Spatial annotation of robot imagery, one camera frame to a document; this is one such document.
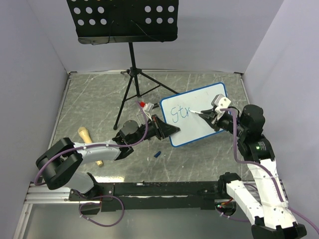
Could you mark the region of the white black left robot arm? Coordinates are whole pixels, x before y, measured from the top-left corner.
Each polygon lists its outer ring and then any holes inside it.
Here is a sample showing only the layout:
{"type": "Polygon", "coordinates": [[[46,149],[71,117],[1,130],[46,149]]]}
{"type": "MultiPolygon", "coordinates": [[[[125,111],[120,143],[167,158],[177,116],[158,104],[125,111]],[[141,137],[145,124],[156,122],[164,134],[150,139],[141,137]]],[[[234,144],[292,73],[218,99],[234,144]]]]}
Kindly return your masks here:
{"type": "Polygon", "coordinates": [[[87,200],[102,195],[102,185],[91,173],[79,172],[79,166],[99,160],[124,159],[142,141],[152,137],[162,140],[180,131],[179,127],[162,121],[157,115],[145,119],[144,124],[134,120],[125,122],[116,136],[105,142],[75,143],[68,137],[62,138],[37,159],[35,165],[39,172],[34,179],[35,185],[39,185],[38,179],[42,177],[50,190],[68,187],[87,200]]]}

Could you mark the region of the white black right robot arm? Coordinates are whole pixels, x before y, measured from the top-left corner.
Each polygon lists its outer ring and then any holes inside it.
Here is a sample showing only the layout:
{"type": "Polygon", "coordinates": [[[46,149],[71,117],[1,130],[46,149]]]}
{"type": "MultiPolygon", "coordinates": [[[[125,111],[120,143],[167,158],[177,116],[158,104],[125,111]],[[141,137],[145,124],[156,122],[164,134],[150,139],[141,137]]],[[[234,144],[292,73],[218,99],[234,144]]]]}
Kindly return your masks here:
{"type": "Polygon", "coordinates": [[[237,152],[254,178],[260,200],[257,201],[235,173],[225,173],[219,178],[218,194],[232,197],[251,223],[255,239],[301,239],[307,235],[306,227],[297,222],[289,209],[277,174],[275,155],[270,142],[263,135],[265,118],[263,109],[246,105],[241,115],[230,107],[213,107],[199,113],[207,124],[219,131],[233,134],[234,157],[237,152]]]}

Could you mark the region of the blue framed whiteboard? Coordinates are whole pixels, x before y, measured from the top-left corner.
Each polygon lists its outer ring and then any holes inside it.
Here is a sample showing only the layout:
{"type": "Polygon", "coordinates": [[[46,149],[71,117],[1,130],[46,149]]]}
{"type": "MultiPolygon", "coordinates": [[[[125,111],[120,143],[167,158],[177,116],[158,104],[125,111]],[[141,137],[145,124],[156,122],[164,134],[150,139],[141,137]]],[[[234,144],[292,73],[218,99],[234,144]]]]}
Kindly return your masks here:
{"type": "Polygon", "coordinates": [[[184,146],[216,134],[205,120],[189,111],[200,112],[213,108],[211,102],[218,94],[227,96],[224,83],[215,83],[161,100],[160,107],[164,121],[180,128],[179,132],[169,137],[173,147],[184,146]]]}

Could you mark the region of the blue marker cap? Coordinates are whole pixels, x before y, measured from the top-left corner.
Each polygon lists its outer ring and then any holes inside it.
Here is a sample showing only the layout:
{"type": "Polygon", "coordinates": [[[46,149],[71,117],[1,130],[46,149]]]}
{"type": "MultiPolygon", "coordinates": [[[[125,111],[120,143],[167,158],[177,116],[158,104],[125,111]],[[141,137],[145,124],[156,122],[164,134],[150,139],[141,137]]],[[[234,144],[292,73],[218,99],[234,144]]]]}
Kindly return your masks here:
{"type": "Polygon", "coordinates": [[[158,151],[155,155],[154,155],[154,158],[158,158],[161,154],[161,151],[158,151]]]}

